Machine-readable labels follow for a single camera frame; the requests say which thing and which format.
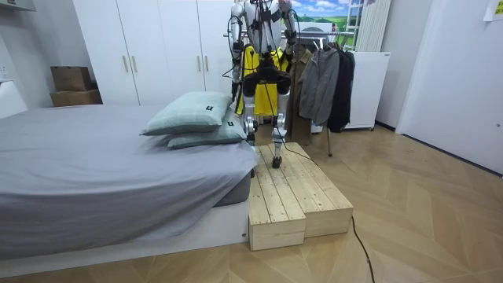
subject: white bed frame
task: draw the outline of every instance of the white bed frame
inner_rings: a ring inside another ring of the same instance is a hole
[[[0,80],[0,119],[28,110],[12,81]],[[0,278],[248,241],[248,201],[212,208],[182,235],[77,252],[0,261]]]

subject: robot leg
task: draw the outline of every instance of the robot leg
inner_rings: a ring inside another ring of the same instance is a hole
[[[255,89],[259,83],[258,73],[246,75],[243,79],[243,129],[246,134],[246,142],[255,149],[255,132],[259,124],[255,121]]]
[[[273,120],[274,158],[273,168],[278,169],[281,165],[281,146],[286,136],[286,111],[290,98],[290,76],[286,72],[279,71],[277,75],[277,116]]]

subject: white cabinet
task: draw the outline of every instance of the white cabinet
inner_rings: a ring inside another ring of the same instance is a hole
[[[73,0],[105,104],[168,104],[230,94],[233,0]]]
[[[75,0],[103,103],[138,105],[138,95],[115,1]]]
[[[157,0],[117,0],[117,6],[140,105],[172,102]]]
[[[172,95],[179,97],[190,91],[204,91],[203,54],[196,0],[159,1],[159,14],[168,66],[172,74]]]
[[[389,52],[355,52],[351,92],[351,117],[346,129],[370,128],[376,123],[377,107],[383,91]]]
[[[233,67],[229,40],[223,37],[232,4],[233,0],[197,2],[207,91],[231,93],[231,80],[222,77],[222,74]]]

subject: wooden plank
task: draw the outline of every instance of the wooden plank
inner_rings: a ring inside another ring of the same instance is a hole
[[[270,223],[269,212],[257,178],[251,179],[248,208],[251,225]]]
[[[314,181],[311,174],[304,167],[302,162],[297,158],[297,154],[284,150],[285,156],[293,167],[293,170],[299,176],[303,187],[309,192],[314,203],[318,206],[320,211],[333,210],[335,206],[332,201],[325,195],[320,186]]]
[[[289,149],[300,153],[304,156],[309,156],[304,151],[304,149],[296,142],[287,143]],[[298,159],[303,163],[304,167],[307,169],[309,174],[313,177],[315,182],[321,187],[325,192],[327,197],[332,201],[336,208],[352,208],[353,205],[347,200],[347,198],[337,189],[337,187],[330,181],[329,177],[325,175],[323,170],[318,167],[313,161],[308,160],[302,156],[298,156]]]
[[[313,212],[307,215],[304,237],[318,237],[349,230],[353,208]]]
[[[274,145],[269,145],[269,148],[271,152],[274,151]],[[316,203],[314,203],[314,200],[312,199],[309,192],[303,188],[302,183],[293,170],[293,167],[288,162],[285,154],[281,153],[281,157],[283,158],[283,162],[281,163],[280,169],[283,172],[286,181],[290,185],[292,192],[295,194],[296,199],[299,202],[303,212],[307,213],[312,211],[319,211],[320,209],[318,208]]]
[[[279,169],[273,168],[273,153],[270,151],[267,145],[259,146],[259,148],[260,152],[262,153],[264,162],[266,163],[267,170],[269,171],[270,176],[273,179],[273,183],[276,186],[276,190],[281,198],[281,201],[283,202],[283,207],[286,210],[288,219],[305,219],[306,216],[302,212],[302,208],[300,207],[296,196],[293,194],[290,185],[283,175],[283,172]]]
[[[257,153],[260,153],[259,148],[255,147],[255,150]],[[255,168],[255,177],[259,180],[260,188],[262,188],[262,194],[266,202],[267,211],[269,212],[270,221],[272,223],[288,221],[285,207],[283,207],[279,193],[276,190],[273,179],[270,177],[262,156],[260,156],[259,165]]]
[[[292,220],[264,225],[250,225],[250,249],[287,247],[304,242],[306,220]]]

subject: gray jacket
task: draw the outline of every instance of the gray jacket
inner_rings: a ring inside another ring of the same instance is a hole
[[[313,120],[316,125],[325,124],[329,120],[338,75],[337,50],[314,52],[299,79],[302,83],[299,116]]]

